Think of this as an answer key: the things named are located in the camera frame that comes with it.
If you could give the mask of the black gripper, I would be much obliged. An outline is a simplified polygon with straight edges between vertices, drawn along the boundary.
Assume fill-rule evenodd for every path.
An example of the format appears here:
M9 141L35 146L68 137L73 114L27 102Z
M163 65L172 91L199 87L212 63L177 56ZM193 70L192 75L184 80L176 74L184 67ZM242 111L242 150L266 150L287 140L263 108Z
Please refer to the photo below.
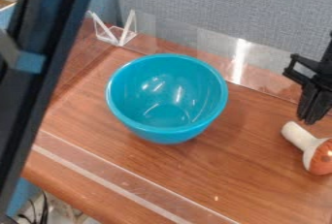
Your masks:
M317 61L294 53L283 72L288 79L303 85L298 116L309 125L314 125L332 109L332 92L329 91L332 90L332 32L330 36L331 41L322 59ZM313 72L311 77L295 69L298 64Z

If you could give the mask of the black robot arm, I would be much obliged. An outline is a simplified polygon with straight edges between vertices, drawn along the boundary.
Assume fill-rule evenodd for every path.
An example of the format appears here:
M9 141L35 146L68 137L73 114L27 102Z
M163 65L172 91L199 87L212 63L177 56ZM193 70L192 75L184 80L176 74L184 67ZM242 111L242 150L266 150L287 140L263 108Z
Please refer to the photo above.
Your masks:
M90 1L18 0L10 27L0 29L0 218L11 224L6 208ZM332 111L332 30L321 61L291 57L283 75L303 86L298 115L315 124ZM296 63L315 71L313 78L295 71Z

